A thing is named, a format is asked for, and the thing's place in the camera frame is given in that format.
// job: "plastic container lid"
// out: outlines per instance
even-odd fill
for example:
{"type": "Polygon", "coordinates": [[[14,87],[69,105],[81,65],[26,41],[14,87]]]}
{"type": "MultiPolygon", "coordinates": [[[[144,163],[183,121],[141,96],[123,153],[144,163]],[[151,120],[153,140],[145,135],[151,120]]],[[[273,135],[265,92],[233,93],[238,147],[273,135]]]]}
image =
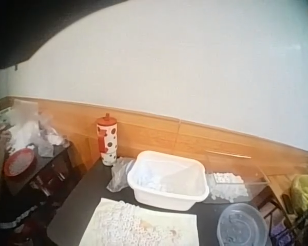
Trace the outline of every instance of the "plastic container lid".
{"type": "Polygon", "coordinates": [[[217,228],[220,246],[265,246],[267,235],[261,214],[248,204],[230,205],[220,215],[217,228]]]}

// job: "white cloth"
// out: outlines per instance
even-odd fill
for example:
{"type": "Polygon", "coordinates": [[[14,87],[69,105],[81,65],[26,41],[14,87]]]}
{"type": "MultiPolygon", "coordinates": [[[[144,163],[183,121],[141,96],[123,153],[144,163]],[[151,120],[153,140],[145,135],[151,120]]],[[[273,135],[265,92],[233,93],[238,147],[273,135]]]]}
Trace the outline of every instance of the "white cloth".
{"type": "Polygon", "coordinates": [[[102,198],[79,246],[197,246],[196,215],[156,212],[102,198]]]}

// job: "white wall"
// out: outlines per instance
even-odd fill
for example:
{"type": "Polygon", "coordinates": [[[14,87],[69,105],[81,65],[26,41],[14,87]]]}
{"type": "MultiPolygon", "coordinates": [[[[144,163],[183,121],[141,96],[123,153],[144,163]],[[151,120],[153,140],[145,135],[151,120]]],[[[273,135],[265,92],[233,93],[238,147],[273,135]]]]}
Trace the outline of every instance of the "white wall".
{"type": "Polygon", "coordinates": [[[130,0],[0,79],[0,96],[146,111],[308,150],[308,2],[130,0]]]}

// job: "clear plastic container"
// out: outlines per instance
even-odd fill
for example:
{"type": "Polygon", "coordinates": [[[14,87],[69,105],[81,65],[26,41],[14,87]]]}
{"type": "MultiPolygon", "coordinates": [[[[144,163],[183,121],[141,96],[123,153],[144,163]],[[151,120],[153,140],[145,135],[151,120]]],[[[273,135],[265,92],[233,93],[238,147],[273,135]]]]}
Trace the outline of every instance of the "clear plastic container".
{"type": "Polygon", "coordinates": [[[204,203],[249,202],[270,182],[250,157],[211,151],[206,157],[210,194],[204,203]]]}
{"type": "Polygon", "coordinates": [[[244,203],[233,204],[220,215],[217,237],[220,246],[265,246],[268,228],[258,210],[244,203]]]}

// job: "black table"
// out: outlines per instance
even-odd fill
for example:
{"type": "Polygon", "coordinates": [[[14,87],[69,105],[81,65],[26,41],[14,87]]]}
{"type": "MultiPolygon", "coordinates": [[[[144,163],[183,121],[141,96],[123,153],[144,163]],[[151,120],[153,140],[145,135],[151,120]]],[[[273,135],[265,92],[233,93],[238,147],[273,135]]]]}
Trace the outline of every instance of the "black table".
{"type": "Polygon", "coordinates": [[[110,180],[110,167],[98,161],[57,211],[47,229],[48,237],[58,246],[78,246],[95,208],[104,197],[116,201],[123,200],[155,211],[196,214],[200,245],[219,245],[217,240],[218,219],[228,204],[196,203],[186,212],[159,209],[138,203],[130,187],[117,193],[109,192],[106,186],[110,180]]]}
{"type": "Polygon", "coordinates": [[[68,166],[71,167],[70,159],[68,156],[69,147],[64,148],[62,145],[54,146],[54,154],[53,157],[41,157],[39,156],[37,149],[34,149],[36,162],[35,165],[27,170],[25,174],[22,174],[21,177],[17,178],[5,178],[8,190],[10,193],[15,196],[17,195],[23,188],[25,188],[29,182],[46,166],[52,164],[58,157],[63,157],[64,161],[68,163],[68,166]]]}

